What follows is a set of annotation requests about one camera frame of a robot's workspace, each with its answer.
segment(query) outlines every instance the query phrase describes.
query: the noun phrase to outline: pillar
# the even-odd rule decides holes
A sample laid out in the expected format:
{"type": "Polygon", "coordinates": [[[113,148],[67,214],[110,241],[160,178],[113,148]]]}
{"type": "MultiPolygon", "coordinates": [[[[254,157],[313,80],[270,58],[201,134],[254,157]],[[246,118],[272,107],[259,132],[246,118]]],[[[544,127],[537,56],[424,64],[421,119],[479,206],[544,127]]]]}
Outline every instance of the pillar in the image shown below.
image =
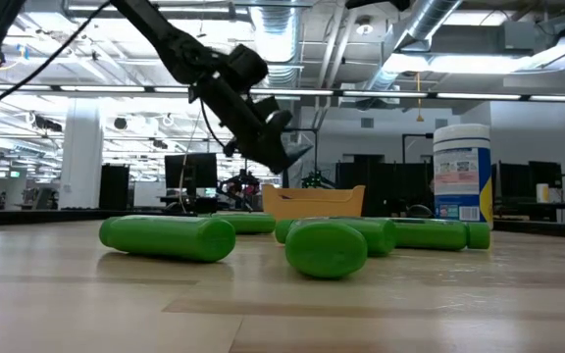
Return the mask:
{"type": "Polygon", "coordinates": [[[11,168],[6,181],[6,210],[21,210],[27,185],[27,168],[11,168]]]}
{"type": "Polygon", "coordinates": [[[65,124],[59,207],[97,208],[104,124],[100,101],[70,98],[65,124]]]}

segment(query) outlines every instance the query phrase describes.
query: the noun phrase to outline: label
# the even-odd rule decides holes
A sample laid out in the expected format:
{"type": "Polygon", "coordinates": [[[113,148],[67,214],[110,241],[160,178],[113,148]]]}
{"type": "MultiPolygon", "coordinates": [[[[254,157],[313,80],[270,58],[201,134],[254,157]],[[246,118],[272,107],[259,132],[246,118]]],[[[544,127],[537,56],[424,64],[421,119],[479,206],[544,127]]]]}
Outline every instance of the label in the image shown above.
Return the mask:
{"type": "Polygon", "coordinates": [[[435,153],[434,189],[440,219],[491,222],[491,157],[487,148],[435,153]]]}

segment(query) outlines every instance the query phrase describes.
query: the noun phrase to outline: ceiling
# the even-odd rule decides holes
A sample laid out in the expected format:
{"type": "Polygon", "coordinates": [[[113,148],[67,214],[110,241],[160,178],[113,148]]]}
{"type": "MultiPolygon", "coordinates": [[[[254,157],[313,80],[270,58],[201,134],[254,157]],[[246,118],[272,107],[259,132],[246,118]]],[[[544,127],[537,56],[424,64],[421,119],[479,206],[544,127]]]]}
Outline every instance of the ceiling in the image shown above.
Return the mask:
{"type": "MultiPolygon", "coordinates": [[[[276,1],[261,0],[266,3],[276,1]]],[[[15,24],[10,28],[4,41],[2,51],[6,63],[0,68],[0,83],[18,82],[28,73],[35,70],[61,43],[77,28],[85,14],[85,7],[92,9],[103,1],[100,0],[71,0],[69,10],[62,11],[54,7],[54,1],[28,0],[26,11],[20,14],[15,24]]],[[[228,3],[206,1],[188,2],[163,1],[164,7],[180,5],[181,16],[185,9],[193,9],[196,15],[190,15],[191,20],[172,19],[174,26],[198,37],[205,45],[218,51],[230,52],[237,44],[244,44],[256,50],[264,57],[282,50],[281,43],[259,39],[259,32],[254,26],[245,21],[223,21],[202,15],[202,9],[228,8],[228,3]]],[[[464,1],[444,23],[448,25],[468,25],[469,27],[498,27],[508,17],[525,11],[521,18],[523,22],[542,21],[565,16],[565,1],[542,1],[539,5],[530,6],[531,1],[464,1]]],[[[253,4],[259,0],[235,1],[238,13],[254,14],[257,9],[253,4]]],[[[339,28],[334,26],[334,14],[341,3],[333,0],[293,2],[293,11],[300,19],[298,35],[298,54],[292,63],[271,63],[270,70],[276,67],[292,68],[298,73],[295,84],[299,87],[319,86],[320,69],[323,65],[325,51],[330,34],[338,33],[340,43],[345,28],[350,21],[350,12],[344,11],[339,28]]],[[[168,18],[176,13],[165,13],[168,18]]],[[[359,34],[352,30],[342,55],[342,64],[338,66],[334,76],[333,86],[343,83],[362,84],[373,76],[383,65],[385,57],[385,34],[389,27],[403,21],[408,12],[398,13],[388,3],[362,7],[358,10],[357,19],[369,16],[372,32],[359,34]]],[[[75,85],[176,85],[176,81],[162,66],[154,48],[145,38],[125,19],[116,12],[105,11],[99,18],[93,20],[89,28],[73,42],[63,55],[47,67],[31,83],[35,84],[75,84],[75,85]]],[[[423,91],[459,91],[459,92],[496,92],[496,93],[538,93],[565,94],[565,73],[536,73],[530,75],[470,75],[438,72],[421,72],[418,76],[402,73],[394,83],[400,90],[423,91]]],[[[69,103],[72,97],[45,95],[13,94],[0,103],[0,133],[5,134],[34,134],[44,133],[30,123],[32,116],[40,116],[56,122],[66,128],[69,103]]],[[[295,104],[305,105],[306,99],[295,104]]],[[[104,144],[105,162],[128,163],[134,170],[141,171],[134,177],[155,178],[162,172],[162,156],[166,153],[191,152],[221,152],[215,143],[202,142],[208,138],[209,132],[203,125],[199,104],[189,105],[185,98],[131,98],[119,96],[102,98],[102,114],[106,117],[106,136],[109,139],[104,144]],[[116,129],[115,118],[128,120],[127,129],[116,129]],[[183,138],[181,141],[167,141],[168,149],[159,149],[149,141],[125,141],[124,136],[153,135],[163,137],[183,138]],[[199,141],[189,139],[193,136],[199,141]]],[[[411,109],[418,107],[417,100],[402,100],[389,108],[398,109],[397,114],[403,117],[410,115],[411,109]]],[[[425,108],[445,111],[449,117],[458,117],[473,107],[472,103],[451,101],[427,101],[425,108]]],[[[306,117],[313,114],[302,110],[303,123],[306,117]]],[[[355,110],[349,109],[348,116],[354,116],[355,110]]],[[[380,116],[385,112],[370,112],[370,116],[380,116]]],[[[219,127],[217,118],[208,113],[214,132],[222,139],[230,139],[230,133],[219,127]]],[[[325,125],[324,133],[329,128],[345,130],[347,124],[331,113],[333,119],[330,125],[325,125]]],[[[398,119],[389,123],[385,128],[394,129],[398,119]]],[[[0,154],[10,156],[26,154],[27,159],[39,165],[39,160],[59,165],[62,156],[62,138],[0,138],[0,154]]],[[[243,161],[234,158],[226,159],[220,155],[220,177],[230,177],[238,173],[243,161]]],[[[11,158],[0,158],[0,164],[10,165],[11,158]]],[[[278,181],[263,167],[250,165],[254,174],[261,178],[278,181]]],[[[48,179],[57,176],[57,171],[50,174],[34,173],[35,177],[48,179]]]]}

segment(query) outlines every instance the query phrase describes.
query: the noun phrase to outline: green bottle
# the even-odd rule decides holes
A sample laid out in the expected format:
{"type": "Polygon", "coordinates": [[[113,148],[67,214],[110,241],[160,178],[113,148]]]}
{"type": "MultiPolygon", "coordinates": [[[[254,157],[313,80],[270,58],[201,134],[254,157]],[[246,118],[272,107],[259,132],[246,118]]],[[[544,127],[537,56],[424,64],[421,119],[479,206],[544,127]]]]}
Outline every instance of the green bottle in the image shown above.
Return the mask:
{"type": "Polygon", "coordinates": [[[284,252],[289,264],[304,275],[339,278],[365,265],[368,245],[358,230],[343,223],[321,221],[291,229],[284,252]]]}
{"type": "Polygon", "coordinates": [[[344,224],[350,226],[363,234],[368,243],[368,256],[386,256],[395,247],[395,224],[384,219],[369,218],[310,218],[297,221],[284,220],[276,225],[275,236],[277,242],[285,243],[286,235],[291,229],[314,222],[329,222],[333,224],[344,224]]]}
{"type": "Polygon", "coordinates": [[[490,232],[485,223],[446,220],[390,219],[395,224],[397,248],[462,250],[488,249],[490,232]]]}
{"type": "Polygon", "coordinates": [[[228,221],[237,234],[271,233],[276,227],[276,220],[266,213],[217,213],[213,218],[228,221]]]}
{"type": "Polygon", "coordinates": [[[100,241],[132,254],[216,262],[234,248],[232,225],[215,218],[125,216],[104,221],[100,241]]]}

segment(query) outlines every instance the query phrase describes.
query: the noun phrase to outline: white lid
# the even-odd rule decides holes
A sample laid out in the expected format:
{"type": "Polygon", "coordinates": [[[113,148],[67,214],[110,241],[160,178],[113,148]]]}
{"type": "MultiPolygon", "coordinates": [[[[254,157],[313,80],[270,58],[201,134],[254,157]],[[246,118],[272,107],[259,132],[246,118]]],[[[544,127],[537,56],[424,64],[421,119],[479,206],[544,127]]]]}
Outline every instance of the white lid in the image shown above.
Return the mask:
{"type": "Polygon", "coordinates": [[[489,126],[460,124],[438,128],[433,134],[433,143],[455,138],[484,138],[489,140],[489,126]]]}

